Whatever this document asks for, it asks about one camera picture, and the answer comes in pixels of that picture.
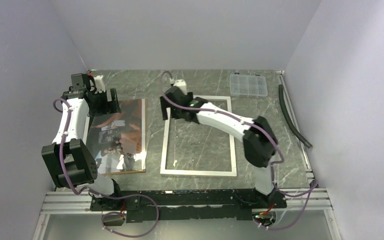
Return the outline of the white wooden picture frame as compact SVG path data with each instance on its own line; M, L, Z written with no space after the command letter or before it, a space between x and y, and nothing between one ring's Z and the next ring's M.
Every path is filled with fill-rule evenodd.
M174 119L164 123L160 174L164 176L236 177L235 139L216 128Z

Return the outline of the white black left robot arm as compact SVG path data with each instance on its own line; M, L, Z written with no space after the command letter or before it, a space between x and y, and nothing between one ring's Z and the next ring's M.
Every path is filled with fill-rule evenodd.
M71 86L53 101L62 108L56 136L41 149L41 156L56 188L67 188L79 195L88 191L110 210L123 204L120 187L98 172L95 158L86 146L89 121L95 117L120 113L117 91L105 89L103 76L90 73L71 75Z

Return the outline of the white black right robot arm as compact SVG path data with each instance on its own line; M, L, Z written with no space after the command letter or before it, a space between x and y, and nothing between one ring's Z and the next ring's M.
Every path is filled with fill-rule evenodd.
M249 118L225 111L205 98L195 97L192 92L183 92L172 86L160 97L162 118L183 119L200 125L216 128L242 143L244 157L254 167L255 202L262 208L275 199L273 157L283 157L276 136L262 116Z

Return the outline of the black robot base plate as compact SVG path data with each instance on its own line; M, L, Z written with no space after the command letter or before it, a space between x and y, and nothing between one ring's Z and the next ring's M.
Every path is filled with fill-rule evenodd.
M126 212L128 223L168 220L236 219L250 221L252 215L269 208L285 209L286 198L273 191L263 196L254 188L204 190L120 191L121 200L92 197L93 212Z

